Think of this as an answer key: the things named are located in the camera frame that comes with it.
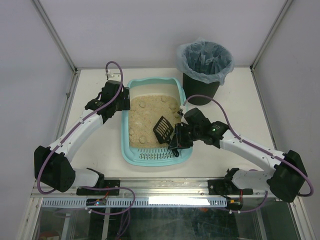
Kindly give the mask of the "black slotted litter scoop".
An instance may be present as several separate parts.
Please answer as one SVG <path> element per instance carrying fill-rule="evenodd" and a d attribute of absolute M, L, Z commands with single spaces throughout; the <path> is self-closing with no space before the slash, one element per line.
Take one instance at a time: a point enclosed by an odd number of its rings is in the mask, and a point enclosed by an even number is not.
<path fill-rule="evenodd" d="M 153 133 L 159 144 L 167 144 L 169 146 L 173 132 L 174 129 L 172 125 L 164 116 L 161 116 L 153 127 Z M 177 149 L 171 150 L 171 152 L 176 158 L 180 155 Z"/>

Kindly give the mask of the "teal plastic litter box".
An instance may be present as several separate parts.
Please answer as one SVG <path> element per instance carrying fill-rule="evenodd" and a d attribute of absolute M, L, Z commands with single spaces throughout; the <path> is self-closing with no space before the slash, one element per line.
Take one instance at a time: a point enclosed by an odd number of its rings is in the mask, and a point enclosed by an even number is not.
<path fill-rule="evenodd" d="M 121 152 L 131 165 L 164 167 L 185 162 L 192 148 L 173 145 L 180 126 L 180 105 L 186 100 L 176 78 L 149 77 L 128 83 L 130 109 L 122 112 Z"/>

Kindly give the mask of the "black trash bin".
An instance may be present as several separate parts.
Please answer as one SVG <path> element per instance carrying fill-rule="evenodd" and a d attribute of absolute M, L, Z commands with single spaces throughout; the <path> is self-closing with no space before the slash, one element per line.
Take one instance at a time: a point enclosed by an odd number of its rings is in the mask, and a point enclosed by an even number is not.
<path fill-rule="evenodd" d="M 206 84 L 206 83 L 194 80 L 184 73 L 182 74 L 183 74 L 182 86 L 187 98 L 192 95 L 203 95 L 203 96 L 213 98 L 220 86 L 217 82 Z"/>

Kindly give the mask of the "translucent blue bin liner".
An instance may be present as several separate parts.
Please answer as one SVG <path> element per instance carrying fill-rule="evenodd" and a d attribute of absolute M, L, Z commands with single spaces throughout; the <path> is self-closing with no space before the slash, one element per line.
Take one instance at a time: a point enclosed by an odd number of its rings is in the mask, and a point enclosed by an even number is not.
<path fill-rule="evenodd" d="M 177 47 L 176 66 L 181 73 L 196 81 L 222 86 L 226 76 L 234 70 L 235 60 L 222 45 L 198 38 Z"/>

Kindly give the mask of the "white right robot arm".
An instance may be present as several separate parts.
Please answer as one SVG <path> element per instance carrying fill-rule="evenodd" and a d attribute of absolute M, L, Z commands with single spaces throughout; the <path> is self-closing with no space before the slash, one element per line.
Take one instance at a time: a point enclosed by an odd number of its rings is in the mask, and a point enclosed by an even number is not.
<path fill-rule="evenodd" d="M 242 138 L 231 127 L 221 121 L 210 122 L 198 109 L 177 112 L 182 122 L 176 124 L 172 149 L 188 149 L 195 141 L 234 153 L 258 166 L 260 170 L 227 170 L 224 181 L 237 189 L 269 191 L 278 199 L 291 203 L 307 179 L 301 156 L 289 150 L 287 153 L 272 150 Z"/>

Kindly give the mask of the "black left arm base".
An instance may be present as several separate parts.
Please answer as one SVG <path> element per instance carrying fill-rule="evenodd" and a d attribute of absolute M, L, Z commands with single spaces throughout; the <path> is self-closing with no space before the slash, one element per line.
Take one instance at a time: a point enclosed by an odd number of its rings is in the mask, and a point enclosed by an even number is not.
<path fill-rule="evenodd" d="M 97 189 L 109 189 L 120 187 L 121 181 L 119 179 L 104 179 L 101 183 L 97 183 L 94 188 Z M 118 196 L 120 194 L 119 189 L 114 189 L 111 191 L 107 190 L 92 190 L 87 188 L 78 188 L 76 190 L 77 196 Z"/>

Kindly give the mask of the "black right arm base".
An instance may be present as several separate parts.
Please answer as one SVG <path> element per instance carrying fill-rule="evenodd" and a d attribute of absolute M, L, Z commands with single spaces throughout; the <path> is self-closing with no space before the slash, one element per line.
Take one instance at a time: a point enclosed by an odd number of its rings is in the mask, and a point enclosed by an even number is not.
<path fill-rule="evenodd" d="M 232 182 L 227 182 L 223 179 L 209 179 L 207 181 L 208 194 L 210 196 L 231 196 L 237 195 L 253 195 L 253 190 L 251 188 L 239 189 Z"/>

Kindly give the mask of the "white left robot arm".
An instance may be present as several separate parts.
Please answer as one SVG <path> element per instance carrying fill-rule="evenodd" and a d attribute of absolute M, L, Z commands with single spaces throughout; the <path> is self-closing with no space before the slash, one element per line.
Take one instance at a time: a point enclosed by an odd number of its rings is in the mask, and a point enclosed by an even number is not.
<path fill-rule="evenodd" d="M 104 174 L 92 168 L 73 168 L 71 161 L 85 141 L 116 112 L 130 110 L 130 89 L 119 81 L 108 80 L 96 98 L 90 100 L 73 126 L 49 146 L 34 151 L 34 177 L 53 191 L 71 187 L 103 188 Z"/>

